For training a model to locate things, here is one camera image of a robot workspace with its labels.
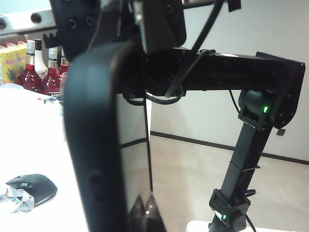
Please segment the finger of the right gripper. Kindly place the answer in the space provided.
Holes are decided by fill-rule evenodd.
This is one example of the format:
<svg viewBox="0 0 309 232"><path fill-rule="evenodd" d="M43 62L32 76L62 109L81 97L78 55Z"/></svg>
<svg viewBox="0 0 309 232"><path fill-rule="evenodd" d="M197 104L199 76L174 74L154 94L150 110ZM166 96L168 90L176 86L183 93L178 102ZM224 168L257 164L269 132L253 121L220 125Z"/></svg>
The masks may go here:
<svg viewBox="0 0 309 232"><path fill-rule="evenodd" d="M43 35L46 48L61 46L67 60L84 53L96 32L101 1L51 0L56 33Z"/></svg>
<svg viewBox="0 0 309 232"><path fill-rule="evenodd" d="M143 0L140 33L146 53L183 45L186 29L182 1Z"/></svg>

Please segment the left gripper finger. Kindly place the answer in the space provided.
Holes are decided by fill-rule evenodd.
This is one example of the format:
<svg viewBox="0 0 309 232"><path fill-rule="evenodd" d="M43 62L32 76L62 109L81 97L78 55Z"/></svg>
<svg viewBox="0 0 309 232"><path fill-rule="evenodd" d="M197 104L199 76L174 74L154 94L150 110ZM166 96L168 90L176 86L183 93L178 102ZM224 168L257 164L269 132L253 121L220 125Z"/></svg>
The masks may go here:
<svg viewBox="0 0 309 232"><path fill-rule="evenodd" d="M156 204L155 198L151 195L148 198L145 216L144 216L144 231L145 232L166 232L166 228L162 217L159 212L159 208Z"/></svg>

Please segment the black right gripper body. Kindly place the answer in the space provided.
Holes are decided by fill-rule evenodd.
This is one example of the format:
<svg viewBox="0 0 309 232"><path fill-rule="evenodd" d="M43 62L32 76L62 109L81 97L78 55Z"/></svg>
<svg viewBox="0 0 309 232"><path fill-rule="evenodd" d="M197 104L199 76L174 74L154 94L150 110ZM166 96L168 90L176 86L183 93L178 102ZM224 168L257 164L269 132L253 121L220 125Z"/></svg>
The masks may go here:
<svg viewBox="0 0 309 232"><path fill-rule="evenodd" d="M133 47L120 53L120 94L125 99L142 98L145 92L164 97L188 50L172 48L144 54Z"/></svg>

